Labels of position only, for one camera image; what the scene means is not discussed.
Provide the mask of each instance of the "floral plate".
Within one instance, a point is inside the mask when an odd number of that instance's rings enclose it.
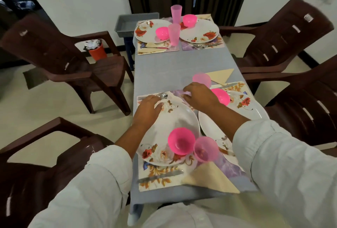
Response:
[[[227,91],[227,93],[230,96],[228,107],[232,110],[251,120],[269,119],[265,109],[255,99],[251,99],[246,94],[237,91]],[[221,152],[229,156],[235,156],[233,153],[232,142],[215,122],[202,112],[198,113],[198,118],[201,129],[205,135],[213,138],[217,142]]]
[[[219,34],[219,27],[206,19],[199,19],[194,27],[185,27],[183,23],[180,25],[180,38],[189,43],[206,43]]]
[[[163,99],[164,105],[158,119],[143,137],[137,154],[155,166],[172,166],[184,161],[185,156],[174,154],[167,138],[175,128],[185,127],[196,138],[200,136],[199,121],[194,112],[182,102]]]
[[[163,41],[156,35],[156,30],[159,27],[167,27],[170,24],[172,23],[163,19],[148,20],[137,26],[134,36],[143,43],[162,43]]]

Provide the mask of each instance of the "chair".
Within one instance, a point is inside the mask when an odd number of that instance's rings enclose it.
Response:
[[[55,131],[80,139],[58,156],[55,166],[7,162],[17,151]],[[33,217],[47,208],[56,194],[84,169],[92,153],[112,144],[107,138],[58,117],[2,148],[0,226],[27,227]]]
[[[241,73],[282,72],[306,47],[334,29],[317,8],[290,0],[259,27],[220,26],[220,34],[253,34],[243,58],[234,58]]]
[[[89,64],[74,45],[102,38],[114,56]],[[125,71],[133,82],[133,74],[124,57],[120,56],[108,31],[69,37],[30,14],[18,21],[3,36],[0,46],[8,52],[41,68],[49,80],[66,82],[76,91],[90,113],[94,113],[90,95],[104,91],[127,116],[131,113],[121,91]]]
[[[337,142],[337,55],[303,73],[247,73],[244,78],[289,82],[265,107],[270,119],[309,145]]]

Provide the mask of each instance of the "hand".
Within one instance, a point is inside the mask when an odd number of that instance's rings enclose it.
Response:
[[[164,103],[159,103],[156,108],[154,105],[160,101],[160,97],[147,96],[138,106],[136,113],[133,116],[132,126],[138,126],[145,129],[145,132],[155,123],[157,120],[161,108]]]
[[[191,96],[183,95],[186,102],[196,110],[206,114],[209,107],[220,103],[217,96],[206,85],[198,82],[192,82],[183,91],[191,92]]]

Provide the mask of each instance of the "person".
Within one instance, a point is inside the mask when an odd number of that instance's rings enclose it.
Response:
[[[184,88],[185,100],[207,114],[233,142],[240,166],[292,227],[337,227],[337,159],[292,137],[272,120],[249,120],[219,103],[205,85]],[[113,227],[124,209],[132,158],[162,103],[145,98],[115,145],[91,155],[70,183],[29,227]],[[251,227],[243,220],[176,203],[153,213],[143,227]]]

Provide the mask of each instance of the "white shirt sleeve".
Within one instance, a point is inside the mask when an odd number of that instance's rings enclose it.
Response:
[[[337,158],[292,137],[272,120],[242,124],[233,150],[292,227],[337,227]]]
[[[132,160],[110,145],[91,155],[77,176],[38,213],[32,227],[113,227],[124,209],[132,180]]]

